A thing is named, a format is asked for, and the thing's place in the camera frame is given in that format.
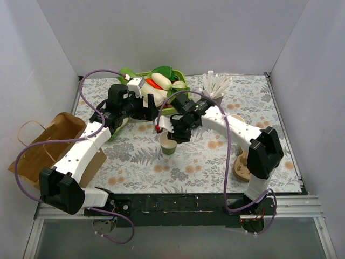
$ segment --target black metal frame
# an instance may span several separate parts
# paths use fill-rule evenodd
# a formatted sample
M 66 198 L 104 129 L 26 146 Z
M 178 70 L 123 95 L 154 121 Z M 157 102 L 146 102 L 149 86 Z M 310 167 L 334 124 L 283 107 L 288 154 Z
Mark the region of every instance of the black metal frame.
M 241 194 L 229 194 L 229 199 L 241 199 Z M 240 228 L 241 215 L 258 214 L 263 208 L 265 215 L 273 215 L 273 200 L 267 197 L 255 212 L 229 214 L 224 208 L 223 194 L 111 194 L 115 212 L 129 217 L 136 226 L 226 226 Z M 85 209 L 84 216 L 100 216 Z M 118 218 L 117 227 L 130 227 Z

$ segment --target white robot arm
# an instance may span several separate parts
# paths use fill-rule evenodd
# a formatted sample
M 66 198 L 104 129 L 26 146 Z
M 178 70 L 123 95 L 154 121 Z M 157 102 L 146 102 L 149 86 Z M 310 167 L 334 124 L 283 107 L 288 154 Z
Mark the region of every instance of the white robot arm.
M 129 85 L 134 84 L 139 87 L 140 82 L 133 79 Z M 78 183 L 92 157 L 121 127 L 125 118 L 133 117 L 150 121 L 156 119 L 158 110 L 154 105 L 153 96 L 149 95 L 148 99 L 148 108 L 144 108 L 142 99 L 137 96 L 136 91 L 129 91 L 124 85 L 113 85 L 109 89 L 108 99 L 104 102 L 105 108 L 102 108 L 104 103 L 98 107 L 106 118 L 106 125 L 102 131 L 92 138 L 76 142 L 52 168 L 41 170 L 39 181 L 42 200 L 70 214 L 91 207 L 112 210 L 109 196 L 113 194 L 110 191 L 101 188 L 80 188 Z M 188 142 L 191 129 L 198 126 L 215 130 L 227 137 L 227 127 L 222 113 L 218 107 L 212 106 L 205 99 L 195 103 L 180 94 L 171 104 L 180 116 L 160 117 L 161 128 L 169 131 L 168 138 L 176 140 L 179 144 Z M 245 198 L 248 199 L 245 203 L 249 203 L 268 188 L 272 171 L 284 155 L 274 129 L 268 127 L 261 130 L 231 116 L 227 116 L 227 119 L 231 129 L 231 139 L 249 153 L 247 167 L 252 175 L 245 192 Z M 100 118 L 95 113 L 81 137 L 90 135 L 101 126 Z
M 182 116 L 177 119 L 160 117 L 159 124 L 169 132 L 169 139 L 176 140 L 178 143 L 187 142 L 190 140 L 190 130 L 198 126 L 228 136 L 226 122 L 221 111 L 207 100 L 201 99 L 195 103 L 181 94 L 171 104 Z M 275 129 L 271 127 L 261 129 L 230 115 L 226 117 L 229 122 L 231 140 L 249 153 L 247 167 L 251 172 L 251 178 L 244 195 L 246 201 L 243 204 L 250 203 L 267 190 L 273 170 L 279 165 L 284 153 Z

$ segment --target green cup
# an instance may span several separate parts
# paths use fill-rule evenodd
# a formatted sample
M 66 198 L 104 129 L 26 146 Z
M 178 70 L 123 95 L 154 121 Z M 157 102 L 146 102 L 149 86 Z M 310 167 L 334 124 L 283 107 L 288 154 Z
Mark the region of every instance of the green cup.
M 161 144 L 161 149 L 163 154 L 165 155 L 172 155 L 174 154 L 177 146 L 177 142 L 175 140 L 168 139 L 168 132 L 164 131 L 160 135 L 159 142 Z

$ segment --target table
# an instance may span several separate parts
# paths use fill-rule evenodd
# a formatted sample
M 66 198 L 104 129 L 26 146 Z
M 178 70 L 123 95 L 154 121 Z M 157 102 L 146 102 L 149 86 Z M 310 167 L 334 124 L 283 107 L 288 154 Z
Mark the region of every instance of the table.
M 202 76 L 186 76 L 188 86 L 199 91 Z M 83 93 L 96 106 L 107 98 L 107 90 L 118 83 L 115 78 L 86 79 Z M 272 126 L 279 135 L 285 156 L 275 170 L 270 187 L 275 192 L 301 192 L 291 150 L 265 76 L 233 76 L 222 107 L 238 114 L 251 125 Z M 76 116 L 88 122 L 93 111 L 79 100 Z M 220 193 L 223 191 L 226 138 L 200 127 L 191 141 L 177 146 L 173 155 L 161 153 L 159 135 L 152 122 L 130 119 L 128 124 L 102 149 L 108 159 L 88 187 L 103 187 L 114 193 Z M 231 165 L 239 155 L 231 144 Z M 242 193 L 246 182 L 229 173 L 228 192 Z

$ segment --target white enclosure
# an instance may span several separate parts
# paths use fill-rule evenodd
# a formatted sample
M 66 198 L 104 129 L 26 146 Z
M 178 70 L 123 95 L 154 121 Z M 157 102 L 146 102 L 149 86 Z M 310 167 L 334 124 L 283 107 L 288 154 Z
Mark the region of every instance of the white enclosure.
M 99 68 L 270 72 L 307 0 L 38 0 L 78 75 Z
M 37 203 L 19 190 L 7 171 L 23 149 L 17 131 L 28 120 L 47 126 L 59 112 L 69 112 L 78 77 L 36 1 L 1 0 L 0 20 L 0 258 L 21 258 Z M 23 141 L 30 143 L 37 137 L 32 132 L 41 130 L 28 125 L 22 130 Z
M 303 181 L 345 258 L 344 12 L 344 0 L 0 0 L 0 257 L 22 257 L 36 209 L 7 172 L 23 148 L 19 127 L 70 111 L 77 75 L 170 65 L 185 74 L 272 73 Z M 31 130 L 24 142 L 36 137 Z

